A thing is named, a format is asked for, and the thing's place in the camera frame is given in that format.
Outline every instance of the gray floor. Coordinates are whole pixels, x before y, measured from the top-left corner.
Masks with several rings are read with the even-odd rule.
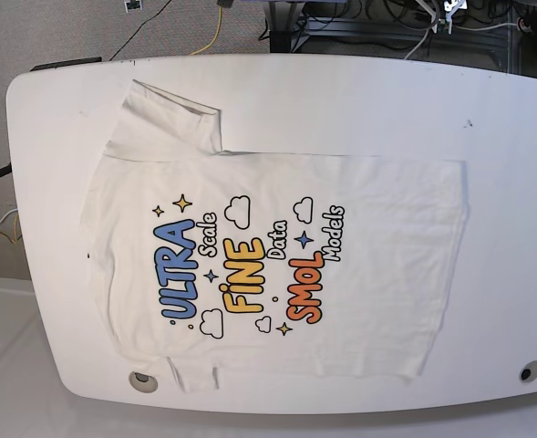
[[[350,0],[346,16],[359,9]],[[102,56],[109,59],[145,19],[158,11],[165,0],[144,0],[144,10],[127,14],[123,0],[2,0],[0,1],[0,167],[9,161],[6,134],[5,94],[11,80],[33,66],[65,59]],[[319,6],[314,14],[330,15],[333,8]],[[374,0],[374,18],[387,18]],[[237,1],[224,14],[222,33],[207,53],[267,53],[268,42],[258,42],[264,28],[263,10],[257,3]],[[365,18],[363,12],[359,18]],[[207,44],[217,24],[214,0],[173,0],[120,52],[117,59],[184,55]],[[379,47],[347,46],[310,41],[304,53],[335,53],[374,57],[403,57]],[[432,47],[420,50],[414,59],[475,68],[499,69],[486,54]],[[537,78],[537,60],[525,56],[523,74]],[[0,179],[0,217],[15,208],[13,180]],[[9,218],[0,231],[13,233]],[[12,245],[0,235],[0,276],[29,278],[23,242]]]

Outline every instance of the round hole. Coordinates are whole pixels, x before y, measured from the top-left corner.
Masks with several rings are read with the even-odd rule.
[[[132,372],[129,375],[129,382],[132,388],[146,394],[155,392],[159,386],[154,377],[140,374],[139,372]]]
[[[528,363],[523,367],[522,372],[520,373],[520,380],[524,383],[529,383],[530,381],[535,381],[537,379],[537,360]]]

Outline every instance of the yellow star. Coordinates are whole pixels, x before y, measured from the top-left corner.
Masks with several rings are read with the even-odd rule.
[[[185,195],[182,194],[180,200],[173,203],[173,205],[178,205],[181,208],[181,213],[183,213],[185,211],[185,207],[192,205],[192,203],[185,201]]]
[[[288,327],[286,326],[286,323],[285,323],[285,322],[283,322],[283,325],[282,325],[281,327],[277,327],[276,329],[282,331],[282,332],[283,332],[283,336],[286,335],[286,332],[287,332],[287,331],[293,331],[291,328],[288,328]]]
[[[157,217],[160,217],[161,214],[165,213],[160,209],[160,206],[157,205],[157,208],[153,210],[153,213],[157,214]]]

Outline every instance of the blue star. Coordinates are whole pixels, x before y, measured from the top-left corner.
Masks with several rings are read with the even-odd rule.
[[[313,239],[306,237],[305,231],[303,231],[303,235],[301,235],[300,237],[296,237],[295,240],[301,243],[301,245],[303,246],[303,249],[305,249],[306,244],[308,244],[309,242],[314,242]]]
[[[206,275],[206,277],[208,277],[208,278],[210,279],[210,283],[213,283],[213,280],[214,280],[215,278],[219,278],[218,276],[216,276],[216,275],[213,274],[213,271],[212,271],[212,270],[210,270],[210,273],[209,273],[208,275]]]

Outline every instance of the white table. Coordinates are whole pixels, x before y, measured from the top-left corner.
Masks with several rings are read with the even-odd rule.
[[[222,110],[232,151],[463,160],[470,219],[423,375],[318,379],[222,370],[214,393],[128,384],[85,288],[79,214],[129,83]],[[85,397],[220,412],[373,412],[537,391],[537,80],[366,57],[142,59],[28,73],[7,94],[15,191],[60,377]]]

